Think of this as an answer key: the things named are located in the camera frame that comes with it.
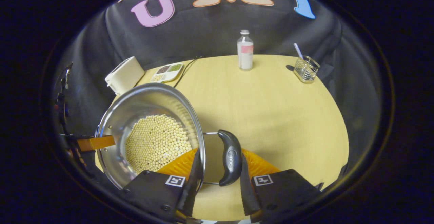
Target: metal pen holder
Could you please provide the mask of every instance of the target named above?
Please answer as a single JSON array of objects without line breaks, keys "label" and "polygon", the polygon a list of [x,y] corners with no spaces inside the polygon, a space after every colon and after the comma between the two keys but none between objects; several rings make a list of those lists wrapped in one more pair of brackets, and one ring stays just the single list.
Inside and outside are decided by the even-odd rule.
[{"label": "metal pen holder", "polygon": [[294,73],[302,83],[313,83],[316,73],[321,67],[311,57],[304,55],[305,60],[298,58],[294,67]]}]

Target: pink label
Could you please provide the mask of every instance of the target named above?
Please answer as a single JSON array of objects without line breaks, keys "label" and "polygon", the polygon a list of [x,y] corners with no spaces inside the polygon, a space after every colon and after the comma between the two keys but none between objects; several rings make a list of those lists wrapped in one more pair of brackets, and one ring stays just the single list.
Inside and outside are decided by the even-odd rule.
[{"label": "pink label", "polygon": [[241,52],[243,54],[251,54],[251,53],[253,53],[253,45],[251,45],[251,46],[241,46]]}]

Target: black cable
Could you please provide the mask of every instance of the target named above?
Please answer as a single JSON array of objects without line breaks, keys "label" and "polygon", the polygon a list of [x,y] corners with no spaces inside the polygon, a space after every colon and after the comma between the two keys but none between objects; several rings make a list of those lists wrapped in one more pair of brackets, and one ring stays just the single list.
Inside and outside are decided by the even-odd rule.
[{"label": "black cable", "polygon": [[200,59],[200,58],[202,58],[202,56],[199,56],[199,57],[196,56],[196,59],[194,59],[193,61],[189,62],[189,63],[185,66],[185,68],[184,68],[184,70],[183,70],[181,76],[179,77],[179,80],[176,82],[176,84],[173,86],[173,88],[175,88],[175,87],[178,85],[178,83],[181,81],[181,79],[184,77],[184,75],[185,75],[185,73],[186,73],[186,70],[188,69],[189,65],[193,65],[193,63],[196,62],[196,60],[198,60],[198,59]]}]

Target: blue letter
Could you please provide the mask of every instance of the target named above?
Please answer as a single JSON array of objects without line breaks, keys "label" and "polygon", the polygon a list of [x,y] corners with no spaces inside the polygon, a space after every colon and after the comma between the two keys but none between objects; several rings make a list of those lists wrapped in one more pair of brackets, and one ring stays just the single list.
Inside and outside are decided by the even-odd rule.
[{"label": "blue letter", "polygon": [[315,15],[313,15],[312,10],[310,9],[309,0],[296,0],[297,7],[294,10],[308,18],[315,19]]}]

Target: spice tray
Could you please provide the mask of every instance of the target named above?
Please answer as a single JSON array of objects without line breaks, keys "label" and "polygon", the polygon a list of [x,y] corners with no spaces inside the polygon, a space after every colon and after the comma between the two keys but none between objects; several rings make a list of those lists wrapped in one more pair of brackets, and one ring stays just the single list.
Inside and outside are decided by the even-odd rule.
[{"label": "spice tray", "polygon": [[183,63],[164,65],[155,72],[155,74],[151,78],[151,82],[161,83],[174,80],[178,76],[178,73],[182,69],[182,66]]}]

